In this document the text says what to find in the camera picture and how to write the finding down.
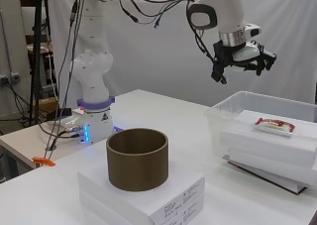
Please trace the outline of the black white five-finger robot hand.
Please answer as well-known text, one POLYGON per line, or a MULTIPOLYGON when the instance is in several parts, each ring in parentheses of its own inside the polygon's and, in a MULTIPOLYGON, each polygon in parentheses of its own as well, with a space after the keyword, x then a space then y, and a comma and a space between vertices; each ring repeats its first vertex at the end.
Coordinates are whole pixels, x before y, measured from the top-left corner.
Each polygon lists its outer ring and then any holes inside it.
POLYGON ((224 72, 228 66, 254 71, 257 76, 265 69, 270 70, 277 55, 266 51, 263 45, 254 40, 261 32, 259 26, 248 24, 236 33, 220 33, 220 41, 213 45, 215 57, 211 77, 216 82, 226 84, 224 72))

